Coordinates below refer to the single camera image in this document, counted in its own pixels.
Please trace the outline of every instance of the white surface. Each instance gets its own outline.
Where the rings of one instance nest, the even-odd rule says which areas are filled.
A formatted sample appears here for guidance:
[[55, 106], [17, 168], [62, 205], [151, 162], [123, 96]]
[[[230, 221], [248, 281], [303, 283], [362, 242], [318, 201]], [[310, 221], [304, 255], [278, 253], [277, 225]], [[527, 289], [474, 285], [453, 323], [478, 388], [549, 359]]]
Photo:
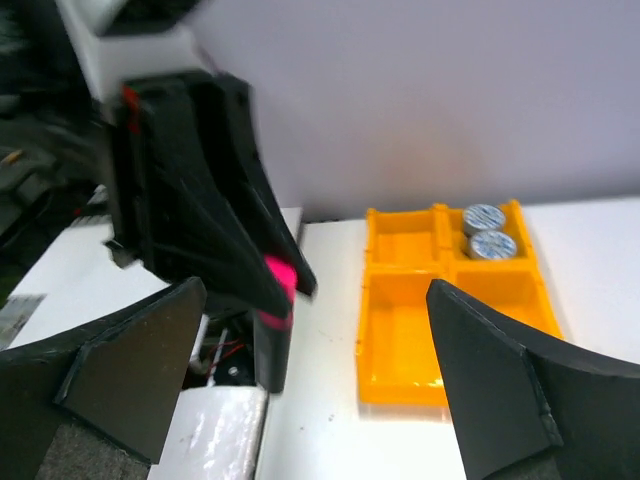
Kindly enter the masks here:
[[[640, 199], [527, 207], [555, 313], [580, 346], [640, 362]], [[307, 225], [318, 279], [297, 299], [284, 393], [272, 397], [258, 480], [465, 478], [447, 413], [358, 402], [355, 340], [366, 225]]]
[[162, 458], [148, 480], [250, 478], [265, 400], [263, 390], [250, 387], [182, 392]]
[[195, 37], [255, 87], [283, 205], [637, 192], [640, 2], [205, 3]]
[[[297, 237], [301, 208], [283, 208]], [[12, 295], [46, 294], [11, 348], [47, 338], [124, 308], [166, 284], [140, 262], [118, 268], [102, 242], [110, 225], [65, 230]], [[265, 408], [262, 389], [221, 387], [181, 392], [153, 480], [245, 479], [253, 471]]]

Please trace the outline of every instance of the black plastic part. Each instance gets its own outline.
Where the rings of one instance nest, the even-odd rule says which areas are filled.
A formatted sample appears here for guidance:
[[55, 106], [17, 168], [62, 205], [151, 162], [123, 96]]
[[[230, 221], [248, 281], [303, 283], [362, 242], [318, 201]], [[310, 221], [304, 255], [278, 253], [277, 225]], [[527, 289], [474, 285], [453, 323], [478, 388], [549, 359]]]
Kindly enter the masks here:
[[76, 416], [129, 454], [157, 462], [204, 297], [202, 283], [188, 279], [99, 320], [0, 352], [0, 478], [34, 478], [58, 428]]
[[286, 317], [291, 304], [264, 255], [290, 263], [303, 293], [316, 281], [257, 155], [247, 84], [197, 71], [126, 88], [136, 104], [118, 117], [106, 161], [114, 255], [169, 282], [198, 275], [211, 315]]
[[546, 335], [443, 280], [427, 305], [467, 478], [640, 478], [640, 365]]
[[282, 393], [287, 378], [291, 329], [272, 328], [260, 320], [257, 312], [253, 315], [256, 382], [269, 393]]
[[101, 36], [135, 36], [165, 32], [200, 0], [128, 0]]

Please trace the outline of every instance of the orange compartment tray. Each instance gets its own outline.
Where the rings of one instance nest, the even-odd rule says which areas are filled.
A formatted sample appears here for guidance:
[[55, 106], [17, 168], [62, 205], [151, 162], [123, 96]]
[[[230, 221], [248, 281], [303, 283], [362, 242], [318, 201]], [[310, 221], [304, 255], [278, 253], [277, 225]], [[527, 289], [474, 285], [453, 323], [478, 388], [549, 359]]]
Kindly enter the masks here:
[[367, 214], [368, 244], [356, 364], [365, 403], [446, 406], [426, 293], [444, 278], [496, 310], [562, 338], [536, 263], [520, 205], [501, 206], [504, 231], [518, 246], [511, 260], [471, 260], [462, 210]]

